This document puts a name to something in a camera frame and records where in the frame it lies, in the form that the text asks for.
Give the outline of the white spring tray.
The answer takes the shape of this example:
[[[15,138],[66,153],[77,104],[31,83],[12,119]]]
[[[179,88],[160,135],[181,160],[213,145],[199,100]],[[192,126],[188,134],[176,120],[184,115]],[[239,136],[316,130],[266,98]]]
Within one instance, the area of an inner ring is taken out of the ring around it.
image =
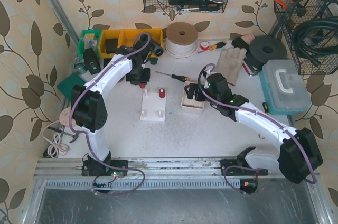
[[[187,81],[184,83],[183,88],[183,95],[181,100],[181,108],[185,113],[191,113],[191,114],[200,114],[204,110],[205,102],[203,101],[195,101],[195,100],[189,100],[185,93],[185,86],[195,82]]]

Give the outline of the white peg base plate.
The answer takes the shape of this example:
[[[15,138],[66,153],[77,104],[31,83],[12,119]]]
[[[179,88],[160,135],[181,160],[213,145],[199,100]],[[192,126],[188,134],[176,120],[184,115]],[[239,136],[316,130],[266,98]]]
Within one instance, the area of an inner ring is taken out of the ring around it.
[[[166,97],[161,99],[157,92],[143,92],[140,120],[146,122],[164,122],[166,112]]]

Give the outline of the beige work glove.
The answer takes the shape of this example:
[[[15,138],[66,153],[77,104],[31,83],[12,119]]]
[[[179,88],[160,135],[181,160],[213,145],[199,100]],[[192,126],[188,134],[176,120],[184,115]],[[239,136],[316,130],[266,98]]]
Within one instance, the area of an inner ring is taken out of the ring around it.
[[[245,48],[223,49],[217,61],[215,72],[222,74],[228,84],[235,86],[246,53]]]

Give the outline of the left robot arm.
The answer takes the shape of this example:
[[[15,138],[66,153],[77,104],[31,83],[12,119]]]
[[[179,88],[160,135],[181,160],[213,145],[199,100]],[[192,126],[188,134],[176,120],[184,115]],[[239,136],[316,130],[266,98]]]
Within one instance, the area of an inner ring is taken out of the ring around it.
[[[119,47],[107,66],[92,80],[72,88],[68,124],[72,132],[86,137],[89,153],[82,166],[84,176],[127,173],[127,165],[114,167],[111,163],[104,132],[108,118],[105,99],[122,78],[132,85],[149,82],[151,71],[144,67],[144,63],[153,47],[149,33],[139,34],[133,46]]]

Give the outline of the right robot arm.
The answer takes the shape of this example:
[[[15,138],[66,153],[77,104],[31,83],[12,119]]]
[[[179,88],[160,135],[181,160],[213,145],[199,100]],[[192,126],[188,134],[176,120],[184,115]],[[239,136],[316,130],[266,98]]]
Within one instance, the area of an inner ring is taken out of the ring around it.
[[[289,181],[299,184],[317,182],[315,170],[323,163],[311,130],[287,126],[261,112],[247,98],[231,92],[226,78],[214,71],[215,64],[199,72],[197,86],[203,100],[221,115],[248,126],[271,142],[276,151],[250,150],[244,157],[246,170],[277,170]]]

